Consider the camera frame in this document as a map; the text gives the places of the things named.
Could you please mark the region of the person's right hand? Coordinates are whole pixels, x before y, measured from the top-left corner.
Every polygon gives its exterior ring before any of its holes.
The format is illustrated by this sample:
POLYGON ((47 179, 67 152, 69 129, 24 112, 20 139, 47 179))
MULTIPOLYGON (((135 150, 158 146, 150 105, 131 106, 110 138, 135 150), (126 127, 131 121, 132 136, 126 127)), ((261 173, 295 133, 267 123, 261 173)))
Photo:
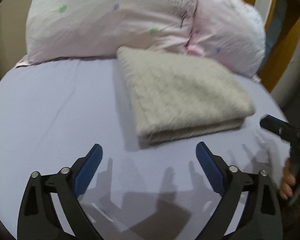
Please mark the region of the person's right hand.
POLYGON ((279 188, 281 198, 287 200, 293 196, 292 186, 295 185, 295 177, 290 172, 290 159, 287 159, 282 170, 282 178, 279 188))

